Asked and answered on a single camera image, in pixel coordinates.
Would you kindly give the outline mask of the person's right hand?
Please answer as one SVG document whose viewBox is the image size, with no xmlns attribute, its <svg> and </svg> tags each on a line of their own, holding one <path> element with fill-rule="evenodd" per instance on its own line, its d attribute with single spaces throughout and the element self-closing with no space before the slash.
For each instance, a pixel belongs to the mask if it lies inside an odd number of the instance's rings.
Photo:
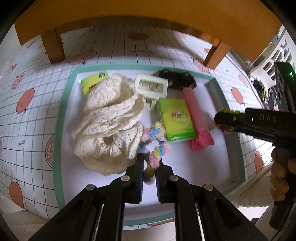
<svg viewBox="0 0 296 241">
<path fill-rule="evenodd" d="M 273 163 L 271 165 L 270 195 L 274 201 L 284 201 L 285 194 L 290 188 L 285 178 L 286 169 L 279 163 L 276 149 L 273 149 L 271 157 Z"/>
</svg>

